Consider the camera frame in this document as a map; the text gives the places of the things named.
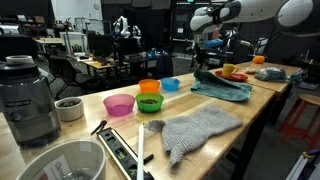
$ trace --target gray knitted cloth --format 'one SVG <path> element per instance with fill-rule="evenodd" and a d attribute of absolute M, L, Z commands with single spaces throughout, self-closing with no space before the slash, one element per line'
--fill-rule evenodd
<path fill-rule="evenodd" d="M 212 135 L 221 134 L 242 125 L 242 121 L 216 106 L 199 110 L 191 116 L 180 116 L 167 121 L 152 120 L 145 128 L 162 131 L 163 146 L 170 153 L 170 163 L 180 162 L 183 155 L 198 148 Z"/>

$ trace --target orange bowl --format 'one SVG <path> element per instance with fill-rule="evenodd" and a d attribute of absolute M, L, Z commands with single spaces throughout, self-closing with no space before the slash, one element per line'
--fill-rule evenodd
<path fill-rule="evenodd" d="M 143 79 L 139 81 L 141 92 L 159 92 L 160 82 L 154 79 Z"/>

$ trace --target wooden table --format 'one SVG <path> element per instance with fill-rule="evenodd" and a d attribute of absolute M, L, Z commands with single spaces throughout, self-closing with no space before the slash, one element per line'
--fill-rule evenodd
<path fill-rule="evenodd" d="M 152 119 L 166 120 L 176 116 L 190 115 L 205 106 L 214 104 L 241 119 L 243 121 L 242 127 L 222 135 L 213 136 L 197 150 L 187 153 L 176 175 L 170 173 L 169 156 L 164 152 L 161 133 L 155 134 L 145 130 L 144 155 L 148 156 L 152 153 L 155 156 L 152 161 L 146 164 L 147 170 L 151 172 L 155 179 L 199 179 L 206 175 L 228 153 L 240 135 L 247 131 L 248 135 L 243 144 L 239 163 L 241 165 L 242 162 L 250 161 L 251 156 L 247 157 L 253 154 L 254 147 L 266 122 L 265 114 L 269 111 L 268 103 L 272 100 L 275 92 L 253 86 L 251 98 L 248 102 L 234 103 L 192 93 L 190 86 L 194 82 L 193 74 L 186 74 L 177 78 L 181 81 L 179 91 L 171 93 L 160 91 L 165 98 L 161 111 L 153 114 L 141 113 L 135 104 L 133 113 L 130 115 L 118 118 L 108 117 L 106 127 L 114 128 L 128 145 L 136 151 L 138 127 L 141 123 L 147 123 Z M 6 179 L 14 179 L 33 158 L 44 149 L 48 149 L 55 144 L 79 138 L 98 139 L 96 136 L 90 136 L 90 132 L 107 116 L 102 103 L 103 99 L 119 93 L 135 96 L 139 92 L 139 86 L 133 85 L 81 96 L 84 102 L 85 116 L 73 122 L 61 122 L 61 136 L 47 147 L 34 150 L 21 150 L 16 145 L 1 113 L 0 176 L 6 177 Z M 242 166 L 239 166 L 238 170 L 235 171 L 242 171 L 242 168 Z M 125 179 L 108 154 L 106 174 L 107 179 Z"/>
<path fill-rule="evenodd" d="M 299 72 L 301 70 L 300 67 L 294 67 L 294 66 L 286 66 L 282 64 L 274 64 L 274 63 L 263 63 L 263 64 L 256 64 L 252 62 L 245 62 L 241 64 L 237 64 L 237 67 L 240 69 L 244 69 L 246 67 L 257 67 L 257 68 L 265 68 L 265 67 L 275 67 L 275 68 L 282 68 L 286 71 L 287 76 L 291 76 L 296 72 Z M 266 89 L 271 89 L 273 91 L 276 91 L 277 94 L 282 94 L 285 92 L 285 90 L 288 87 L 288 83 L 277 83 L 277 82 L 268 82 L 268 81 L 261 81 L 259 79 L 256 79 L 254 75 L 249 75 L 246 83 L 263 87 Z"/>
<path fill-rule="evenodd" d="M 39 49 L 42 49 L 44 53 L 47 53 L 46 45 L 62 44 L 62 40 L 60 38 L 41 38 L 35 41 L 37 42 Z"/>
<path fill-rule="evenodd" d="M 250 62 L 245 62 L 241 64 L 237 64 L 237 67 L 242 69 L 240 70 L 240 73 L 245 74 L 244 68 L 246 67 L 257 67 L 257 68 L 265 68 L 265 67 L 275 67 L 275 68 L 283 68 L 286 71 L 287 76 L 291 76 L 294 73 L 301 70 L 300 67 L 293 67 L 293 66 L 286 66 L 282 64 L 274 64 L 274 63 L 263 63 L 263 64 L 256 64 Z M 217 70 L 222 70 L 222 68 L 211 70 L 211 72 L 215 72 Z M 288 98 L 290 91 L 292 89 L 292 84 L 288 82 L 278 83 L 278 82 L 268 82 L 268 81 L 261 81 L 259 79 L 256 79 L 254 75 L 246 74 L 248 76 L 248 79 L 246 80 L 247 84 L 259 86 L 265 89 L 270 89 L 275 91 L 276 95 L 276 101 L 273 107 L 273 110 L 270 113 L 270 121 L 272 124 L 276 124 L 277 119 L 286 103 L 286 99 Z"/>
<path fill-rule="evenodd" d="M 107 59 L 109 62 L 114 62 L 112 58 Z M 93 74 L 95 77 L 98 77 L 97 70 L 106 70 L 107 77 L 110 76 L 110 70 L 114 69 L 115 70 L 115 76 L 118 75 L 118 68 L 124 66 L 125 68 L 125 74 L 128 75 L 128 65 L 129 63 L 124 62 L 123 64 L 111 64 L 107 63 L 106 65 L 101 65 L 100 62 L 94 61 L 92 59 L 88 60 L 80 60 L 81 63 L 85 64 L 87 67 L 88 74 L 91 75 L 90 67 L 93 68 Z"/>

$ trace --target white bowl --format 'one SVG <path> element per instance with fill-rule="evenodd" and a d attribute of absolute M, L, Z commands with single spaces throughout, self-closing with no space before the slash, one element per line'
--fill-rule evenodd
<path fill-rule="evenodd" d="M 59 107 L 63 102 L 76 101 L 78 104 L 71 107 Z M 84 115 L 83 102 L 78 97 L 68 97 L 61 99 L 55 103 L 57 114 L 60 121 L 74 121 L 81 118 Z"/>
<path fill-rule="evenodd" d="M 101 180 L 105 179 L 105 171 L 106 156 L 103 146 L 95 140 L 79 139 L 46 150 L 27 165 L 17 180 L 41 179 L 44 176 L 53 179 L 82 176 Z"/>

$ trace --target orange plate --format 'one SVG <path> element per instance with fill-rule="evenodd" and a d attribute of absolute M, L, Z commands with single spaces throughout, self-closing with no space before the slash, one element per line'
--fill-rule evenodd
<path fill-rule="evenodd" d="M 222 77 L 224 79 L 228 79 L 230 81 L 244 82 L 244 81 L 246 81 L 248 79 L 248 76 L 243 75 L 243 74 L 235 73 L 230 77 L 225 77 L 225 76 L 222 76 L 222 71 L 216 71 L 215 73 L 216 73 L 217 76 Z"/>

